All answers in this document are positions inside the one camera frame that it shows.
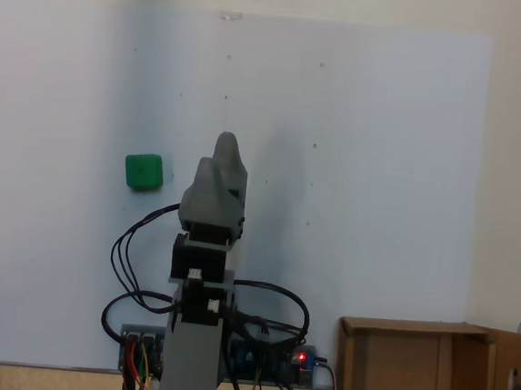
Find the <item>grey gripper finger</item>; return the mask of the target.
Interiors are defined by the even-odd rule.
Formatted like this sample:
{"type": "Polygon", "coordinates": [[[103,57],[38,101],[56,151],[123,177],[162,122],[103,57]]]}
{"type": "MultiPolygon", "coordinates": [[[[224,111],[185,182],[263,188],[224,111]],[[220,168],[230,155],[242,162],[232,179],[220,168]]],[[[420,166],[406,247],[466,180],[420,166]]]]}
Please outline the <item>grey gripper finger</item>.
{"type": "Polygon", "coordinates": [[[237,138],[232,132],[223,132],[219,135],[215,142],[213,159],[221,170],[227,189],[246,190],[248,172],[240,155],[237,138]]]}
{"type": "Polygon", "coordinates": [[[213,158],[204,157],[195,171],[194,182],[185,190],[181,206],[186,208],[217,208],[222,203],[223,179],[213,158]]]}

